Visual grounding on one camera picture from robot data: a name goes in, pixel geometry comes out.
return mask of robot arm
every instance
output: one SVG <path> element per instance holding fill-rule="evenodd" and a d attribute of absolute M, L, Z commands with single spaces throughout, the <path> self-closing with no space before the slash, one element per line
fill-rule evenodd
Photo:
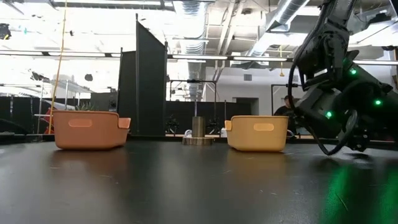
<path fill-rule="evenodd" d="M 347 52 L 346 28 L 356 0 L 325 0 L 319 20 L 298 49 L 289 73 L 288 94 L 298 120 L 314 135 L 321 150 L 332 155 L 347 145 L 364 151 L 372 133 L 397 130 L 398 94 L 353 63 L 358 51 Z M 298 68 L 304 97 L 293 104 L 292 80 Z M 338 137 L 327 150 L 318 138 Z"/>

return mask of person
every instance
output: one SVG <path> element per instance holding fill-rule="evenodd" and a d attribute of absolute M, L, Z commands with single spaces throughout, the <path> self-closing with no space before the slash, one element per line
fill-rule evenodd
<path fill-rule="evenodd" d="M 289 123 L 287 125 L 287 129 L 290 130 L 291 132 L 293 132 L 294 134 L 296 134 L 294 112 L 289 103 L 289 96 L 285 96 L 284 100 L 285 100 L 285 105 L 278 108 L 275 111 L 274 116 L 288 116 Z"/>
<path fill-rule="evenodd" d="M 285 106 L 281 106 L 280 108 L 278 108 L 275 111 L 274 116 L 286 116 L 286 114 L 293 112 L 292 108 L 290 107 L 289 96 L 285 96 L 284 100 Z"/>

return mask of orange rope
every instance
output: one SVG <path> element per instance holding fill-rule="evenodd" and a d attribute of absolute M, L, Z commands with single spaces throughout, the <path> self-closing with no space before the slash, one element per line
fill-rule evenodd
<path fill-rule="evenodd" d="M 64 38 L 65 38 L 65 23 L 66 23 L 66 20 L 67 20 L 67 6 L 68 6 L 68 0 L 65 0 L 65 11 L 63 12 L 63 24 L 62 24 L 61 54 L 60 54 L 60 60 L 58 62 L 58 70 L 57 70 L 57 77 L 55 78 L 54 91 L 52 93 L 51 110 L 50 110 L 50 122 L 49 122 L 49 134 L 51 134 L 51 130 L 52 130 L 52 115 L 53 115 L 53 110 L 54 110 L 55 94 L 57 92 L 58 79 L 60 77 L 60 70 L 61 70 L 61 61 L 62 61 L 63 45 L 64 45 L 63 43 L 64 43 Z"/>

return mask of metal cylinder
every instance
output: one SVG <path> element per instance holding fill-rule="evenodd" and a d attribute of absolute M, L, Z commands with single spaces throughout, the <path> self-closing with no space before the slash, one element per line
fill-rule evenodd
<path fill-rule="evenodd" d="M 192 117 L 192 137 L 203 138 L 205 137 L 205 118 L 200 116 Z"/>

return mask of black partition panel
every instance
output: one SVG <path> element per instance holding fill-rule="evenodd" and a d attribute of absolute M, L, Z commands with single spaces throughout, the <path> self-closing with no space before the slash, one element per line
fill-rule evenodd
<path fill-rule="evenodd" d="M 0 119 L 11 119 L 11 97 L 0 97 Z"/>
<path fill-rule="evenodd" d="M 252 115 L 251 105 L 249 103 L 227 103 L 226 119 L 231 120 L 233 116 Z"/>
<path fill-rule="evenodd" d="M 98 111 L 114 111 L 118 93 L 92 93 L 90 103 Z"/>
<path fill-rule="evenodd" d="M 177 134 L 183 134 L 185 130 L 192 128 L 192 116 L 194 115 L 194 102 L 167 101 L 166 118 L 173 117 L 178 122 Z"/>
<path fill-rule="evenodd" d="M 136 134 L 136 52 L 121 52 L 117 111 L 121 118 L 131 118 L 130 129 Z"/>
<path fill-rule="evenodd" d="M 31 97 L 13 98 L 11 121 L 22 126 L 28 133 L 34 133 L 33 114 L 33 99 Z"/>
<path fill-rule="evenodd" d="M 148 29 L 136 22 L 136 106 L 137 123 L 132 129 L 138 135 L 165 134 L 165 79 L 167 48 Z"/>

